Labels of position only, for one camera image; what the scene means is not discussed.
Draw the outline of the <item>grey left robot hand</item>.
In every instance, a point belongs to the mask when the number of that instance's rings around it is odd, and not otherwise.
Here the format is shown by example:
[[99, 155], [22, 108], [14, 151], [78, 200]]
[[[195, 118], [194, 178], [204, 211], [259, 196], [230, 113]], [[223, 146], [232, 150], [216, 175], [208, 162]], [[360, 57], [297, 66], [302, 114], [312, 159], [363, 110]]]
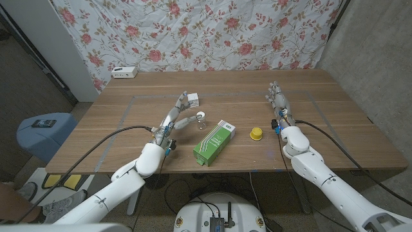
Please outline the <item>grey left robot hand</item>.
[[181, 112], [185, 111], [191, 105], [189, 101], [183, 103], [184, 98], [186, 98], [187, 92], [184, 91], [176, 101], [174, 107], [168, 112], [164, 117], [160, 126], [153, 131], [153, 138], [149, 141], [151, 144], [156, 144], [163, 149], [172, 148], [174, 145], [174, 140], [170, 139], [169, 136], [173, 130], [181, 130], [188, 124], [194, 121], [200, 121], [205, 118], [204, 114], [197, 113], [191, 117], [186, 117], [180, 121], [177, 121]]

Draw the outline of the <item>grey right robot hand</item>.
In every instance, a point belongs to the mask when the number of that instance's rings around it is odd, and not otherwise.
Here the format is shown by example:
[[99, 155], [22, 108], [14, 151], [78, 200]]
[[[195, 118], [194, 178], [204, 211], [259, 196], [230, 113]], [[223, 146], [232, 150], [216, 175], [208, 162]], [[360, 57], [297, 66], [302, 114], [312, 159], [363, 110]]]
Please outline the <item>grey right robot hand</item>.
[[292, 111], [288, 99], [284, 96], [280, 85], [277, 81], [270, 83], [269, 94], [265, 99], [272, 105], [276, 119], [276, 126], [283, 130], [289, 126], [295, 126], [295, 120], [292, 117]]

